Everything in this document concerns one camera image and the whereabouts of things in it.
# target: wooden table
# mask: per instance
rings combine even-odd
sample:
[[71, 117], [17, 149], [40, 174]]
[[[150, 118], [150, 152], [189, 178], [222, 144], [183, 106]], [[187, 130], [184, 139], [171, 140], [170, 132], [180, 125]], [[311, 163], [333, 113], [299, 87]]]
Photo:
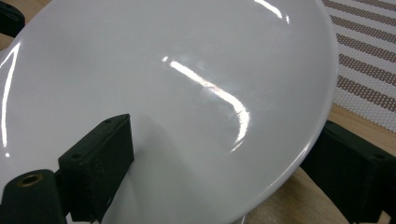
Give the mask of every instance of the wooden table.
[[[50, 0], [3, 0], [19, 9], [29, 22]], [[0, 50], [13, 38], [0, 35]], [[362, 119], [338, 105], [332, 107], [329, 120], [343, 126], [372, 144], [396, 156], [396, 133], [391, 133], [372, 122]], [[308, 175], [298, 169], [291, 178], [268, 200], [247, 216], [247, 224], [348, 223], [329, 198], [313, 183]], [[385, 213], [378, 223], [389, 223]]]

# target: black object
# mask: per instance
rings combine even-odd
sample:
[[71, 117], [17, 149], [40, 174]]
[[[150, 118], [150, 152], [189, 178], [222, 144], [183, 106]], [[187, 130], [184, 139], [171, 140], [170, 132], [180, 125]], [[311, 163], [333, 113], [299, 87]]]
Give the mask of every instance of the black object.
[[107, 119], [59, 158], [60, 169], [36, 170], [10, 181], [0, 207], [2, 224], [102, 221], [134, 160], [129, 115]]
[[396, 158], [328, 121], [301, 167], [346, 219], [396, 218]]
[[24, 25], [23, 14], [15, 7], [0, 1], [0, 34], [15, 37]]

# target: plate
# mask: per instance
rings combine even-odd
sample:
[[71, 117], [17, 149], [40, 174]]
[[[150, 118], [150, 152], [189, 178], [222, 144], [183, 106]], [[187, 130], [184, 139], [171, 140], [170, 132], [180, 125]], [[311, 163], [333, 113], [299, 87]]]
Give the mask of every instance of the plate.
[[213, 224], [299, 166], [338, 57], [320, 1], [54, 0], [0, 62], [0, 187], [57, 170], [96, 124], [129, 113], [135, 161], [104, 223]]

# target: round hole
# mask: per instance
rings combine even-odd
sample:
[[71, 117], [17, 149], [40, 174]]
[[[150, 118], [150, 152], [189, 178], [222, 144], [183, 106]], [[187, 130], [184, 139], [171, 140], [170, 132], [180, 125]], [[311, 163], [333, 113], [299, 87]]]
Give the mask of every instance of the round hole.
[[72, 155], [73, 160], [78, 160], [79, 158], [81, 158], [81, 153], [75, 153]]
[[22, 178], [18, 182], [18, 186], [22, 187], [22, 188], [30, 187], [30, 186], [35, 185], [36, 183], [40, 182], [41, 179], [43, 179], [42, 174], [28, 175], [28, 176]]
[[385, 159], [385, 156], [384, 156], [384, 155], [381, 155], [381, 154], [374, 154], [374, 156], [375, 156], [377, 159], [380, 159], [380, 160]]

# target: placemat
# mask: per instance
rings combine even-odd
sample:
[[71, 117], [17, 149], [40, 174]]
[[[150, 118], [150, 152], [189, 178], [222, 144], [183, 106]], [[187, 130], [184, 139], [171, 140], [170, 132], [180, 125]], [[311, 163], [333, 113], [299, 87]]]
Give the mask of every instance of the placemat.
[[334, 102], [396, 133], [396, 0], [323, 0], [337, 33]]

